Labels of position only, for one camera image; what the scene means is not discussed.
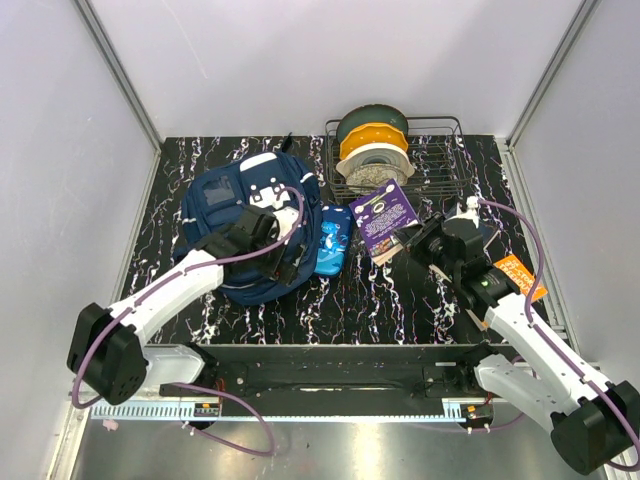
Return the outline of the purple paperback book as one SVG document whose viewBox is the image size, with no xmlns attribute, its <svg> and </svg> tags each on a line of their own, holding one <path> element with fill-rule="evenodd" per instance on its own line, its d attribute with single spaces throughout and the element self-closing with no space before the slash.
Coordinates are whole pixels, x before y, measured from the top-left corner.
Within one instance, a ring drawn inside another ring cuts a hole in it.
<svg viewBox="0 0 640 480">
<path fill-rule="evenodd" d="M 351 202 L 349 207 L 370 257 L 378 266 L 403 249 L 395 232 L 419 223 L 402 187 L 394 179 Z"/>
</svg>

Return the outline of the navy blue student backpack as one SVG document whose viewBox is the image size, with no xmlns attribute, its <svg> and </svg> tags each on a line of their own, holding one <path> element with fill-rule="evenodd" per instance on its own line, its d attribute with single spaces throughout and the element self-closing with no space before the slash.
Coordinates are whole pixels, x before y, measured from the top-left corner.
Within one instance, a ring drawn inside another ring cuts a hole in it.
<svg viewBox="0 0 640 480">
<path fill-rule="evenodd" d="M 267 280 L 255 266 L 256 259 L 227 265 L 219 290 L 230 300 L 253 306 L 284 296 L 310 279 L 320 246 L 322 202 L 316 175 L 299 158 L 282 151 L 263 152 L 219 166 L 197 176 L 181 203 L 182 230 L 187 245 L 174 251 L 179 261 L 205 236 L 222 231 L 238 220 L 251 204 L 272 212 L 284 206 L 298 207 L 295 196 L 284 189 L 296 189 L 304 198 L 301 225 L 288 244 L 308 244 L 301 278 L 294 286 Z"/>
</svg>

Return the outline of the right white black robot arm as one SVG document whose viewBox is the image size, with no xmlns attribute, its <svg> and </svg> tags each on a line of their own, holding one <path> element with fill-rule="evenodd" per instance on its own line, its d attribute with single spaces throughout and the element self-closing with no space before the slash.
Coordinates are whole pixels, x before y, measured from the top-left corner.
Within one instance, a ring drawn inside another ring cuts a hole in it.
<svg viewBox="0 0 640 480">
<path fill-rule="evenodd" d="M 476 347 L 454 371 L 460 393 L 472 397 L 484 390 L 511 403 L 549 434 L 558 455 L 582 475 L 639 446 L 638 390 L 627 381 L 613 383 L 537 315 L 520 287 L 485 256 L 477 221 L 435 215 L 394 235 L 532 370 L 519 370 L 491 347 Z"/>
</svg>

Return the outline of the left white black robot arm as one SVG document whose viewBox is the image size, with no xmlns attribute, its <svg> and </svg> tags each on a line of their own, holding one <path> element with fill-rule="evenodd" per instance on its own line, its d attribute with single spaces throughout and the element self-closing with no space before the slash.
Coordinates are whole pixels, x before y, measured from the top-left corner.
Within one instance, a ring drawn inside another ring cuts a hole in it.
<svg viewBox="0 0 640 480">
<path fill-rule="evenodd" d="M 108 307 L 86 306 L 76 322 L 67 366 L 75 374 L 77 408 L 83 385 L 97 400 L 120 405 L 147 386 L 176 384 L 196 396 L 215 386 L 210 360 L 195 346 L 156 348 L 152 337 L 201 296 L 220 290 L 234 302 L 265 303 L 293 289 L 309 245 L 303 208 L 255 206 L 200 239 L 172 269 Z"/>
</svg>

